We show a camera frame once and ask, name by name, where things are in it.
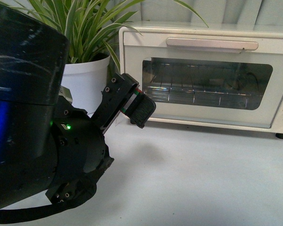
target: white toaster oven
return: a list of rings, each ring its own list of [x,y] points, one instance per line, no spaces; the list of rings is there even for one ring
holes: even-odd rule
[[[157,105],[150,118],[283,138],[283,27],[139,23],[119,32],[121,73]]]

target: spider plant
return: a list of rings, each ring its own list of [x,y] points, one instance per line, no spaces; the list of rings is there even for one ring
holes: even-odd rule
[[[112,41],[121,26],[132,28],[127,22],[137,11],[123,11],[144,0],[124,0],[109,9],[109,0],[27,0],[32,8],[13,1],[19,6],[13,7],[1,0],[0,3],[31,15],[70,40],[69,63],[90,62],[98,53],[107,52],[119,70],[120,63],[113,50],[118,43]],[[173,1],[201,18],[190,5]]]

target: curtain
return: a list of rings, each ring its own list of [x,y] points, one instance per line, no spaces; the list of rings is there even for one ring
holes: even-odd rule
[[[283,25],[283,0],[183,0],[210,23]],[[201,22],[172,0],[145,0],[129,11],[133,21]]]

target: oven rack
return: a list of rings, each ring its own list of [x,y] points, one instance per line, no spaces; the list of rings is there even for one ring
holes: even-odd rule
[[[151,79],[143,81],[143,89],[156,102],[257,109],[263,94],[258,87],[239,90],[236,71],[229,67],[156,64],[146,72]]]

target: white table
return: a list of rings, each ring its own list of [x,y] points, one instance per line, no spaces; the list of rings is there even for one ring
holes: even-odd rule
[[[95,196],[21,226],[283,226],[283,140],[274,134],[120,116]],[[48,204],[44,193],[14,208]]]

